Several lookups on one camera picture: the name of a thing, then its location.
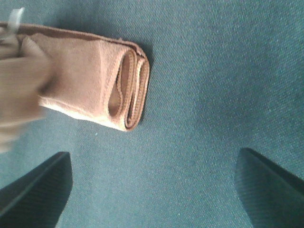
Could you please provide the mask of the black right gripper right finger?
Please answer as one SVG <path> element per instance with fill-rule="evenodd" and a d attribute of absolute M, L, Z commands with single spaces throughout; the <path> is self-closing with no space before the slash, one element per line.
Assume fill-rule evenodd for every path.
<path fill-rule="evenodd" d="M 235 188 L 255 228 L 302 228 L 304 181 L 250 148 L 242 148 Z"/>

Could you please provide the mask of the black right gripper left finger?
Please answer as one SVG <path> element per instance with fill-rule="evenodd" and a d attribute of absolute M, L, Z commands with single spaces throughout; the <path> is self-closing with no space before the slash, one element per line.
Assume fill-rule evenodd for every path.
<path fill-rule="evenodd" d="M 54 228 L 73 186 L 69 152 L 58 152 L 0 190 L 2 228 Z"/>

